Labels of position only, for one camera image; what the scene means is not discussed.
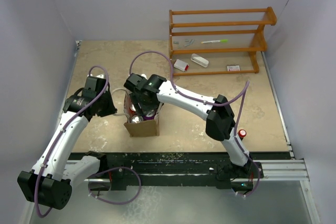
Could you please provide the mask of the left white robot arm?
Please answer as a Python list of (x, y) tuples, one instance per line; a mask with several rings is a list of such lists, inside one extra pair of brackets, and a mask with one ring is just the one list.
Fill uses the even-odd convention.
[(61, 210), (72, 191), (87, 177), (104, 177), (108, 172), (104, 154), (89, 151), (71, 168), (66, 168), (66, 164), (92, 117), (116, 112), (108, 79), (102, 74), (87, 76), (85, 86), (66, 100), (59, 125), (42, 156), (30, 171), (18, 175), (17, 182), (26, 200)]

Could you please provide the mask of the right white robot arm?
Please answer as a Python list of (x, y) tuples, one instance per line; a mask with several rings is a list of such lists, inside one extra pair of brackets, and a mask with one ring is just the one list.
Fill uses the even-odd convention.
[(206, 122), (205, 133), (219, 141), (229, 154), (238, 177), (246, 177), (252, 171), (249, 151), (238, 134), (237, 122), (225, 96), (207, 97), (175, 86), (156, 74), (148, 79), (132, 73), (124, 83), (131, 92), (131, 99), (141, 115), (156, 110), (160, 105), (170, 104), (189, 111)]

